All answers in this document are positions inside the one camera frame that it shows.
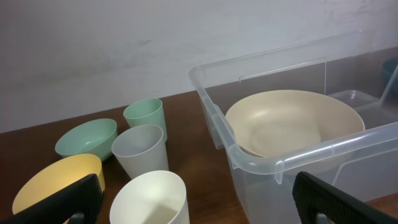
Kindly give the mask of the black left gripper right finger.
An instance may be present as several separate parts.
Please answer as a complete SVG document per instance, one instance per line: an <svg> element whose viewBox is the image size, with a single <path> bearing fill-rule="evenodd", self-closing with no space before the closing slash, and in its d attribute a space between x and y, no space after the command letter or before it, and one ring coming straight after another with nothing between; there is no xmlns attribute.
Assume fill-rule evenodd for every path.
<svg viewBox="0 0 398 224"><path fill-rule="evenodd" d="M397 224L376 210L308 172L295 177L292 195L302 224Z"/></svg>

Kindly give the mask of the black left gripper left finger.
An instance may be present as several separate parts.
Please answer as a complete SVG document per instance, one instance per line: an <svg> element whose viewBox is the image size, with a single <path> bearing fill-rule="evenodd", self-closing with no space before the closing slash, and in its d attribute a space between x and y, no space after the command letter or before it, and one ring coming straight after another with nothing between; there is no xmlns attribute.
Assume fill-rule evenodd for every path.
<svg viewBox="0 0 398 224"><path fill-rule="evenodd" d="M98 176L89 174L2 223L96 223L102 201Z"/></svg>

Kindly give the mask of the yellow small bowl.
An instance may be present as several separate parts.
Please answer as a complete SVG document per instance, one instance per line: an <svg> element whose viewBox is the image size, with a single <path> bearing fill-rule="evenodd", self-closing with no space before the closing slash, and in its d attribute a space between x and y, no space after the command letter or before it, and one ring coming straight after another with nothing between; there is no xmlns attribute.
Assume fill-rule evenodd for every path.
<svg viewBox="0 0 398 224"><path fill-rule="evenodd" d="M104 193L101 159L93 154L77 154L61 159L33 176L18 192L13 204L15 214L89 175L96 174Z"/></svg>

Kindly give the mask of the beige bowl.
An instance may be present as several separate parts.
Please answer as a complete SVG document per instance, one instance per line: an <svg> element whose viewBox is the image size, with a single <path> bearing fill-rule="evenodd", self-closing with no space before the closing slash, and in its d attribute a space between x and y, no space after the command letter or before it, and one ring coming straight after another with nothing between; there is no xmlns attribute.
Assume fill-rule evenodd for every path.
<svg viewBox="0 0 398 224"><path fill-rule="evenodd" d="M365 130L362 117L346 103L309 91L274 90L247 96L225 114L234 135L228 154L255 174L321 174L350 157L345 141Z"/></svg>

